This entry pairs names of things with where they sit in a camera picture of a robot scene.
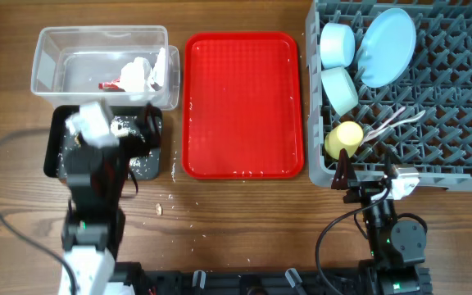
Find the yellow plastic cup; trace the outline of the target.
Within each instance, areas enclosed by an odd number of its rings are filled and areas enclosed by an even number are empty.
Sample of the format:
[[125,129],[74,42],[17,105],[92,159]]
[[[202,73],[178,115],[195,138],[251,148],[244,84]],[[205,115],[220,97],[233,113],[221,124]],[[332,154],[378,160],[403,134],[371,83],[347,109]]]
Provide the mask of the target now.
[[339,159],[340,152],[345,149],[352,157],[364,138],[363,129],[353,121],[341,123],[325,136],[324,149],[333,159]]

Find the pink plastic fork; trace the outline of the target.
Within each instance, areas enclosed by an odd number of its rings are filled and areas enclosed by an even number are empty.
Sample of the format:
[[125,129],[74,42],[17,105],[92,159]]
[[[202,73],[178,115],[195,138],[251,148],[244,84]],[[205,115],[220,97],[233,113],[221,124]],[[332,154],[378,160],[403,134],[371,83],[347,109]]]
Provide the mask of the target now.
[[383,124],[381,124],[377,129],[371,130],[367,133],[361,141],[361,144],[370,141],[373,138],[376,138],[379,133],[383,132],[387,126],[400,114],[402,114],[406,110],[406,107],[400,107],[396,112],[393,113],[391,117],[389,117]]

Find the large white napkin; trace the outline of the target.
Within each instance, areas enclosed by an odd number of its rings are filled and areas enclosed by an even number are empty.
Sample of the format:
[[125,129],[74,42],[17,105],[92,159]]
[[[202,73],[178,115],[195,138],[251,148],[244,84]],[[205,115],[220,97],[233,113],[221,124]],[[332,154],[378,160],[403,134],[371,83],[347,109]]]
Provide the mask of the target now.
[[151,74],[152,67],[148,59],[135,57],[121,69],[118,87],[126,92],[145,92],[149,89]]

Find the cream plastic spoon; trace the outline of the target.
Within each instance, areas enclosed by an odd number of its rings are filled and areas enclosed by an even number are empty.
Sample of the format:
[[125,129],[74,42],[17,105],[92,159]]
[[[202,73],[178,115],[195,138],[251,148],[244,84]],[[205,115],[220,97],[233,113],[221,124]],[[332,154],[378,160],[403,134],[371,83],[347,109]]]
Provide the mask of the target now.
[[404,125],[404,124],[408,124],[408,123],[414,123],[416,121],[418,121],[419,119],[421,119],[425,114],[425,111],[420,111],[417,115],[415,116],[412,116],[410,118],[407,118],[405,120],[399,120],[398,122],[395,122],[395,123],[390,123],[387,128],[383,131],[385,132],[387,129],[390,129],[390,128],[395,128],[399,125]]

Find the green plastic bowl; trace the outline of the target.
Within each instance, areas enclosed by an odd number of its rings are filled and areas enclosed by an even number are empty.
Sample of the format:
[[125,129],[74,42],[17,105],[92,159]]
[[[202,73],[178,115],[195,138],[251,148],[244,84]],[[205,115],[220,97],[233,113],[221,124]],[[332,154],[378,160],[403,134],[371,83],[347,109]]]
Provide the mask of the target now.
[[355,85],[344,67],[323,70],[321,82],[331,107],[339,116],[345,115],[358,104]]

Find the light blue plastic plate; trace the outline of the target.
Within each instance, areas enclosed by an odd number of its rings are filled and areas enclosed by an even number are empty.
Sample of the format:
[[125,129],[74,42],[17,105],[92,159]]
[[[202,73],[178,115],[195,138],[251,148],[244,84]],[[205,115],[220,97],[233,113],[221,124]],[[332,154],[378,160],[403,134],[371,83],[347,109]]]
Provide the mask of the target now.
[[394,82],[409,65],[416,43],[416,28],[401,8],[390,8],[370,24],[360,46],[361,81],[380,88]]

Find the light blue plastic bowl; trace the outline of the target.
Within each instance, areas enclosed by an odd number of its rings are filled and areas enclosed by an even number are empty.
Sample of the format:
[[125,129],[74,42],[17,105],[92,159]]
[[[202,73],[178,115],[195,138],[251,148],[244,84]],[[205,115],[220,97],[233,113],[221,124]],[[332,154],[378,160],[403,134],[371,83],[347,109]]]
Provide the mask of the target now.
[[327,23],[320,34],[320,59],[325,69],[350,66],[356,51],[352,29],[347,25]]

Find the rice and food scraps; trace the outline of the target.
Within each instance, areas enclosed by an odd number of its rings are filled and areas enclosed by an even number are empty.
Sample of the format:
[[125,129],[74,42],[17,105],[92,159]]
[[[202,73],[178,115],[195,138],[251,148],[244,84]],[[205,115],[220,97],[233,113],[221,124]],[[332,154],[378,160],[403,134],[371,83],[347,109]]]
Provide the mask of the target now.
[[[111,122],[111,131],[118,138],[126,138],[133,135],[144,139],[138,126],[135,124],[136,116],[115,116]],[[65,120],[52,125],[48,142],[48,156],[45,157],[44,173],[48,177],[64,179],[66,177],[65,157],[69,152],[80,147],[76,135],[71,135],[66,128]],[[129,160],[129,168],[137,179],[154,179],[159,173],[159,157],[161,149],[153,148],[149,154],[132,157]]]

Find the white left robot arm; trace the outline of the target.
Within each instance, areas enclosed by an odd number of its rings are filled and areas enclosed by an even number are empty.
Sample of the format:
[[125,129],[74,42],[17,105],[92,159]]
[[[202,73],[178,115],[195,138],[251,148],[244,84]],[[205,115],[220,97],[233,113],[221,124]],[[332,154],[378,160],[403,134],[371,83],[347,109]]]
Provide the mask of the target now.
[[118,262],[125,213],[119,201],[130,161],[161,146],[161,110],[147,104],[135,117],[136,134],[116,137],[109,106],[81,106],[67,121],[80,146],[64,160],[71,199],[61,233],[61,294],[152,294],[155,288],[138,262]]

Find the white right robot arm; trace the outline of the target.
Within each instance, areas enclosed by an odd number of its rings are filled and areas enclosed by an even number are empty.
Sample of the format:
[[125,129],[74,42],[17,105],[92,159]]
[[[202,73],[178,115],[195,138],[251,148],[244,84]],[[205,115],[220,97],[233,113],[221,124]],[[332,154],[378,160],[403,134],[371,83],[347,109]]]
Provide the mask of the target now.
[[430,294],[429,270],[424,263],[428,226],[412,213],[396,213],[394,202],[409,196],[420,182],[414,166],[404,165],[387,152],[383,176],[360,181],[346,150],[341,150],[331,188],[344,190],[345,203],[359,203],[352,214],[363,215],[361,232],[371,258],[359,263],[360,281],[368,294]]

